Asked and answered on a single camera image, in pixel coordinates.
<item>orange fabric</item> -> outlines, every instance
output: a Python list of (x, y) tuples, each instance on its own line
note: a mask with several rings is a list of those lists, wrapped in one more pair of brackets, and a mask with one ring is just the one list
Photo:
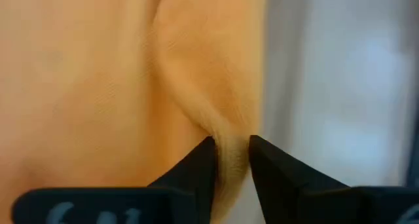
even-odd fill
[(0, 0), (0, 223), (39, 187), (142, 186), (208, 134), (213, 222), (257, 132), (265, 0)]

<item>logo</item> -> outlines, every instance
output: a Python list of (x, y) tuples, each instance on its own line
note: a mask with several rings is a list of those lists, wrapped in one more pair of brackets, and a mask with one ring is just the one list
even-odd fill
[(419, 219), (413, 219), (419, 214), (419, 204), (410, 207), (395, 224), (419, 224)]
[[(72, 202), (61, 202), (55, 205), (48, 213), (46, 217), (46, 224), (67, 224), (62, 221), (64, 215), (68, 213), (74, 204)], [(127, 218), (125, 224), (139, 224), (139, 217), (141, 211), (135, 208), (130, 208), (124, 213)], [(98, 215), (98, 220), (93, 224), (118, 224), (117, 215), (113, 212), (102, 211)]]

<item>blurry background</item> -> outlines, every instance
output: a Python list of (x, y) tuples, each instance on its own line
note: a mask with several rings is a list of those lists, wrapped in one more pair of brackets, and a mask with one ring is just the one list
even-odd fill
[[(347, 185), (403, 185), (419, 0), (269, 0), (261, 135)], [(227, 221), (264, 223), (251, 178)]]

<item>orange cloth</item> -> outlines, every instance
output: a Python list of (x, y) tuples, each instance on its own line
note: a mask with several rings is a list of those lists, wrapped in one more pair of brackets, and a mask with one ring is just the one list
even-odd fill
[(257, 132), (265, 0), (0, 0), (0, 223), (39, 187), (143, 186), (208, 134), (212, 218)]

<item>white wall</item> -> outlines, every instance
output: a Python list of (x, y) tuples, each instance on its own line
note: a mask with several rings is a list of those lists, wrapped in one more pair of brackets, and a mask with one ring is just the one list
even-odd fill
[[(403, 184), (417, 1), (270, 0), (262, 135), (348, 185)], [(262, 222), (248, 181), (228, 223)]]

